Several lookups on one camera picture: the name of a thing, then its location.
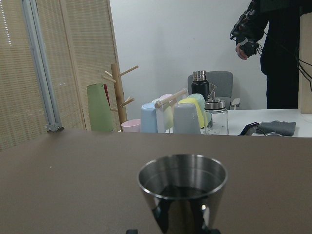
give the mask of brown table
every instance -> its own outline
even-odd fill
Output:
[[[229,171],[223,234],[312,233],[312,139],[66,129],[0,153],[0,233],[159,234],[136,175],[151,159],[203,154]]]

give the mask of black bottle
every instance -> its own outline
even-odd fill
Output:
[[[192,94],[202,94],[208,100],[209,83],[206,80],[206,71],[193,72]]]

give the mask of person's hand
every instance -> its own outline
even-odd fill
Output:
[[[243,60],[247,60],[248,56],[245,54],[245,52],[243,50],[240,49],[240,43],[237,44],[235,51],[237,52],[237,55],[243,59]]]

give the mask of stainless steel cup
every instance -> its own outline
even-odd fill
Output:
[[[138,183],[164,234],[205,234],[212,228],[228,173],[202,155],[170,155],[147,163]]]

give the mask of woven blind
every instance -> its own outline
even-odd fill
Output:
[[[84,129],[60,2],[37,1],[49,71],[64,128]]]
[[[108,0],[66,0],[70,33],[73,39],[77,62],[77,76],[81,87],[82,107],[87,129],[90,130],[88,115],[87,86],[106,83],[111,108],[117,109],[114,85],[101,75],[111,72],[111,63],[116,63],[115,46],[109,16]],[[120,130],[118,113],[112,112],[114,129]]]
[[[0,151],[44,133],[20,0],[0,0]]]

